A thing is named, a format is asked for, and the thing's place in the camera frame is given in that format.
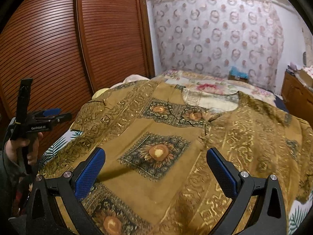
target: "wooden wardrobe door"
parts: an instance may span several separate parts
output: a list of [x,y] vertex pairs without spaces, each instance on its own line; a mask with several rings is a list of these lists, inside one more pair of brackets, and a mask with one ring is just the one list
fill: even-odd
[[140,2],[143,35],[145,39],[145,46],[146,46],[146,53],[147,53],[147,62],[148,62],[148,68],[149,68],[149,74],[150,74],[149,76],[155,77],[147,1],[139,0],[139,2]]
[[[73,119],[91,91],[79,53],[73,0],[24,0],[0,34],[0,88],[15,116],[20,80],[34,78],[29,111],[61,108]],[[46,150],[71,125],[44,134]]]
[[82,0],[82,11],[98,89],[111,87],[131,74],[148,76],[138,0]]

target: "human hand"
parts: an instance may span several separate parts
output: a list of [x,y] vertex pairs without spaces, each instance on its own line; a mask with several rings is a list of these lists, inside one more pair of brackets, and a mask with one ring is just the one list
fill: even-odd
[[[43,134],[41,132],[38,133],[38,138],[35,140],[32,146],[32,152],[28,153],[27,159],[29,165],[35,165],[38,157],[38,148],[39,148],[39,140],[43,138]],[[30,143],[28,139],[18,138],[17,140],[8,140],[5,145],[5,152],[7,157],[12,161],[17,163],[17,150],[20,147],[26,147]]]

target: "yellow cloth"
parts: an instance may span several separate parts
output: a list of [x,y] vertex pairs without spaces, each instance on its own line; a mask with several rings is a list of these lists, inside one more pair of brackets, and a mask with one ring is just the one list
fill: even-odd
[[95,93],[94,93],[94,95],[92,96],[92,100],[94,100],[94,99],[96,99],[97,97],[99,97],[100,95],[102,95],[105,91],[107,91],[107,90],[109,90],[109,88],[102,88],[102,89],[100,89],[100,90],[98,90],[98,91],[96,91]]
[[100,146],[106,162],[83,205],[105,234],[207,234],[231,202],[206,163],[206,150],[216,147],[238,170],[276,174],[288,215],[312,188],[312,129],[242,92],[224,96],[225,103],[234,96],[237,108],[216,113],[186,105],[175,85],[140,81],[110,89],[82,107],[72,129],[84,133],[40,173],[59,177]]

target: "wooden nightstand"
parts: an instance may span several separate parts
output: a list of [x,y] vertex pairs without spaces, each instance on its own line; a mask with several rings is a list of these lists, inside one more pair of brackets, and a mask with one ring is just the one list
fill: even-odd
[[285,72],[281,96],[290,114],[308,121],[313,128],[313,92]]

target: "bed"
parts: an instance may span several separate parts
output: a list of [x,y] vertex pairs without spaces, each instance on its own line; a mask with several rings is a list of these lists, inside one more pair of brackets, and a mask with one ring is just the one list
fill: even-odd
[[[118,88],[130,82],[135,82],[138,80],[148,80],[142,76],[131,75],[127,77],[124,82],[116,84],[111,88]],[[241,91],[252,96],[255,99],[266,102],[272,106],[275,106],[285,112],[288,112],[286,107],[282,102],[281,96],[277,96],[271,92],[264,89],[249,85],[244,82],[239,82],[235,80],[220,79],[211,76],[204,76],[196,73],[184,72],[170,70],[162,75],[159,75],[152,80],[162,81],[170,85],[181,86],[184,101],[191,106],[198,106],[203,108],[208,108],[208,101],[211,94],[218,95],[233,95],[237,91]],[[108,89],[102,89],[95,94],[93,98],[98,97],[103,94]],[[70,131],[68,130],[62,137],[60,137],[49,149],[44,153],[40,166],[45,166],[62,148],[64,148],[73,139],[79,137],[82,134],[80,131]],[[295,200],[292,203],[292,207],[289,213],[289,235],[291,235],[302,222],[309,209],[312,206],[312,191],[309,195],[306,203],[300,203]]]

